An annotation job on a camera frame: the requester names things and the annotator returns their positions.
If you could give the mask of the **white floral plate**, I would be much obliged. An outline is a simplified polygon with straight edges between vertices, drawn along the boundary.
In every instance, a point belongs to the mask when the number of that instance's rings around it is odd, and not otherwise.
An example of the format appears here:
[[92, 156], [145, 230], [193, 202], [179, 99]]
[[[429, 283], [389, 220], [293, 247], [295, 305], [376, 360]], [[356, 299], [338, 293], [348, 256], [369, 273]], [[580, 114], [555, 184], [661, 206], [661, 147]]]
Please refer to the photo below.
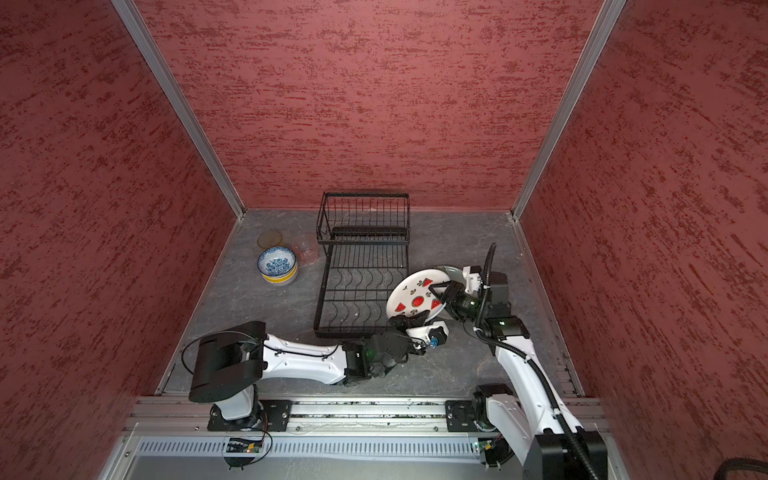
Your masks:
[[409, 317], [427, 313], [427, 320], [435, 318], [444, 308], [429, 291], [431, 283], [449, 281], [449, 277], [437, 269], [415, 272], [402, 280], [391, 292], [386, 303], [388, 318], [404, 314]]

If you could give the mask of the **pale pink bowl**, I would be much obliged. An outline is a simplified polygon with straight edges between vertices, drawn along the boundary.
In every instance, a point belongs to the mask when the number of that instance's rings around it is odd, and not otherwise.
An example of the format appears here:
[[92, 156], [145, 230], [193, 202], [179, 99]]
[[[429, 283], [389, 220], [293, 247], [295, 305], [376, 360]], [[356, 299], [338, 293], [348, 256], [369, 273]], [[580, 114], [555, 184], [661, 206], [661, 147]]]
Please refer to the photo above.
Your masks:
[[267, 282], [267, 284], [272, 285], [272, 286], [287, 286], [287, 285], [290, 285], [291, 283], [293, 283], [296, 280], [296, 278], [297, 277], [291, 277], [291, 278], [286, 278], [286, 279], [283, 279], [283, 280], [280, 280], [280, 281], [270, 280], [270, 279], [266, 279], [266, 278], [264, 280]]

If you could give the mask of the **pink transparent cup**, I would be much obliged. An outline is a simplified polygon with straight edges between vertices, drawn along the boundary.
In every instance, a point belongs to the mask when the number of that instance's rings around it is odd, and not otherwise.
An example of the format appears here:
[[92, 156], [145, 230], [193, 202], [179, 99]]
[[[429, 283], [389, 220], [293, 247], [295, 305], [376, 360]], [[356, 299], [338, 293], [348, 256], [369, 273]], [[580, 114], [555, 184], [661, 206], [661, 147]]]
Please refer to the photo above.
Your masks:
[[319, 245], [316, 236], [312, 233], [295, 236], [291, 248], [301, 266], [312, 265], [319, 259]]

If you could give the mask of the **yellow bowl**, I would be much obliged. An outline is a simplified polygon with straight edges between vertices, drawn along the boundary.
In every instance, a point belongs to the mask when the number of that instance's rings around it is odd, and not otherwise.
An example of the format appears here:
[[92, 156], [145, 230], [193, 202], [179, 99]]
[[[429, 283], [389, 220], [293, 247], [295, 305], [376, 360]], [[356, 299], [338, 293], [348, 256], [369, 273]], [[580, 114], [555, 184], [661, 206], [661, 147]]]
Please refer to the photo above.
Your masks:
[[286, 279], [286, 278], [295, 277], [297, 272], [298, 272], [298, 269], [297, 268], [293, 268], [292, 270], [290, 270], [288, 273], [286, 273], [284, 275], [279, 275], [279, 276], [263, 275], [263, 279], [266, 278], [266, 279], [270, 279], [270, 280], [280, 281], [280, 280], [283, 280], [283, 279]]

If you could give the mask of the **white blue floral bowl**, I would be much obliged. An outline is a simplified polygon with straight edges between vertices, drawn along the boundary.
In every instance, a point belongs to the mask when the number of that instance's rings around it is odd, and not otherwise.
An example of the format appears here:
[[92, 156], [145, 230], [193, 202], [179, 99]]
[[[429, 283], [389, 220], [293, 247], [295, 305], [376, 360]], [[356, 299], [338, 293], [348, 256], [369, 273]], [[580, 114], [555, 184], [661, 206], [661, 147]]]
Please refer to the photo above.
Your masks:
[[291, 249], [274, 246], [260, 254], [257, 268], [263, 276], [282, 277], [292, 271], [296, 262], [296, 255]]

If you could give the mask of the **amber transparent cup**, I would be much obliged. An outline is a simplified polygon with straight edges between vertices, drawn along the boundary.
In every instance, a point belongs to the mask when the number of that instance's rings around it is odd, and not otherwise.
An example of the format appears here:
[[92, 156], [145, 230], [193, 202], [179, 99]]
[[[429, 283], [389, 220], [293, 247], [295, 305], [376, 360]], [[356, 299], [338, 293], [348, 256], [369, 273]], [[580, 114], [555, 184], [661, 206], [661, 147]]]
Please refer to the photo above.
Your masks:
[[259, 235], [257, 238], [257, 246], [262, 251], [268, 250], [273, 247], [281, 246], [283, 242], [283, 235], [278, 230], [268, 230]]

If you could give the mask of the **pale green plate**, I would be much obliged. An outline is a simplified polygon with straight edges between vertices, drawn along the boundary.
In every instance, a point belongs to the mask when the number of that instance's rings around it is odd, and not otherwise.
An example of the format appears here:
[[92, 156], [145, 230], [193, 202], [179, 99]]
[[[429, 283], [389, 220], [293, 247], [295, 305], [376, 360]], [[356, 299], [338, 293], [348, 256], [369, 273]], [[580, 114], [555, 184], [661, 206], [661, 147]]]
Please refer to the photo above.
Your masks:
[[463, 270], [454, 266], [448, 266], [448, 265], [440, 265], [436, 266], [437, 270], [440, 270], [444, 272], [451, 281], [456, 281], [463, 283], [464, 282], [464, 274]]

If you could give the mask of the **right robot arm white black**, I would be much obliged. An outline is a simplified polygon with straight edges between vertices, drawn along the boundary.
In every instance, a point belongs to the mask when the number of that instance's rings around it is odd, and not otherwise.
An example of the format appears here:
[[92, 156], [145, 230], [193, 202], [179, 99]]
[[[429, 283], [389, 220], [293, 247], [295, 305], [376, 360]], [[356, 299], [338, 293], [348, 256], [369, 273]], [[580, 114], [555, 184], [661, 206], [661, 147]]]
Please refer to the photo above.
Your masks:
[[544, 372], [528, 329], [511, 313], [501, 275], [485, 274], [471, 293], [455, 281], [431, 283], [428, 289], [451, 318], [472, 327], [511, 381], [475, 390], [477, 427], [497, 433], [477, 442], [481, 463], [499, 469], [515, 460], [525, 479], [606, 479], [604, 440], [585, 430]]

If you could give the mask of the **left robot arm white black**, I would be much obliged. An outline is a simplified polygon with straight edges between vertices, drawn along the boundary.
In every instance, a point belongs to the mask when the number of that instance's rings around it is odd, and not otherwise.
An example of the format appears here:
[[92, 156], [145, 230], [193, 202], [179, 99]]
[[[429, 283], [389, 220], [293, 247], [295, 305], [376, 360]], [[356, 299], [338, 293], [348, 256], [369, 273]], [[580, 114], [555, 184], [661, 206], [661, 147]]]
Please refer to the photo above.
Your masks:
[[357, 383], [386, 376], [413, 355], [445, 343], [440, 322], [397, 315], [392, 327], [368, 338], [333, 346], [289, 342], [250, 321], [195, 341], [197, 354], [188, 399], [210, 404], [213, 431], [266, 426], [256, 383], [262, 379], [310, 380], [325, 385]]

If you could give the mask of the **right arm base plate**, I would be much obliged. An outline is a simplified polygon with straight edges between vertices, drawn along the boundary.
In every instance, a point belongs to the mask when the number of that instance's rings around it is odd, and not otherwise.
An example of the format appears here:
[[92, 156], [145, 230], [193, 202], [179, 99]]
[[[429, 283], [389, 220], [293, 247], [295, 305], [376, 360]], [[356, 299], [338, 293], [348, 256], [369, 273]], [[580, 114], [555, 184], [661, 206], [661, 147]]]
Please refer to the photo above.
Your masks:
[[447, 430], [451, 433], [494, 432], [495, 428], [481, 421], [471, 400], [445, 402]]

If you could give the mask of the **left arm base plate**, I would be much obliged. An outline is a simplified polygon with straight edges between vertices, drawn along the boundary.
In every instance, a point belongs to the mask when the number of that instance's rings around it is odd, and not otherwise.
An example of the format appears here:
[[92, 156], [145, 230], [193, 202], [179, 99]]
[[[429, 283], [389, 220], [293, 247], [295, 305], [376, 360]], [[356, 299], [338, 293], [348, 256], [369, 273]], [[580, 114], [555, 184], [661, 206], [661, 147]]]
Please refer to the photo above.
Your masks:
[[224, 418], [221, 408], [214, 404], [210, 409], [207, 430], [209, 432], [285, 432], [291, 415], [293, 402], [290, 400], [256, 399], [251, 413], [233, 420]]

